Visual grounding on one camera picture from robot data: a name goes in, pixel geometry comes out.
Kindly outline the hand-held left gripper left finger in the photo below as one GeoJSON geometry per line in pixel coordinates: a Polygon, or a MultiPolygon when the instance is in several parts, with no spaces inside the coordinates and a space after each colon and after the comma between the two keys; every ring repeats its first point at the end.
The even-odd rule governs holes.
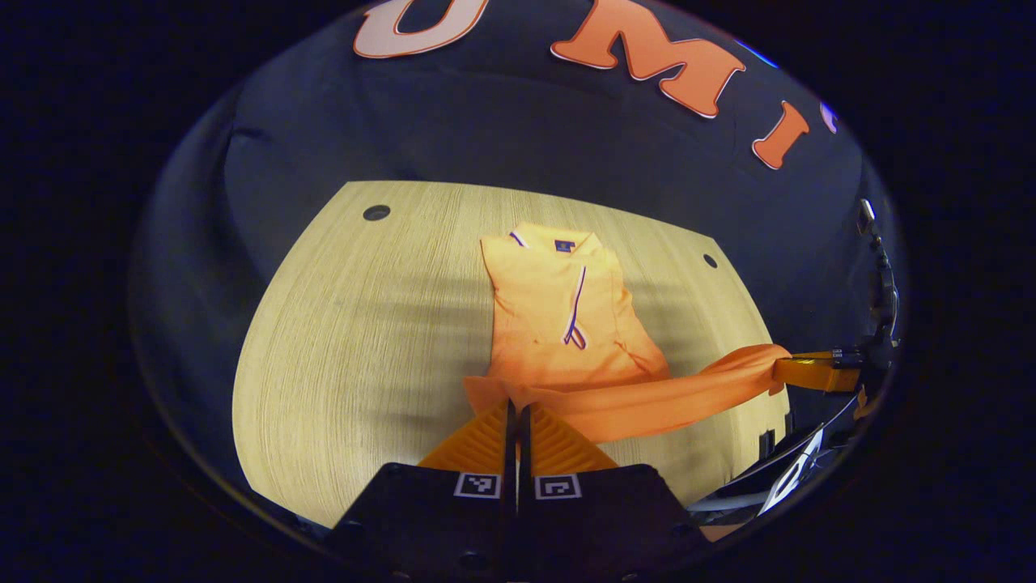
{"type": "Polygon", "coordinates": [[[433,466],[388,462],[326,536],[368,581],[491,581],[515,500],[516,413],[500,402],[450,436],[433,466]]]}

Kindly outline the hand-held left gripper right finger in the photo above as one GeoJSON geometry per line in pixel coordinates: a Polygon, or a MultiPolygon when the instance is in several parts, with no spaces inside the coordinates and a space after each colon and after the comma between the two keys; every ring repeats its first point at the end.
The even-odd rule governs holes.
{"type": "Polygon", "coordinates": [[[648,464],[621,466],[546,407],[520,414],[518,560],[534,581],[658,581],[711,547],[648,464]]]}

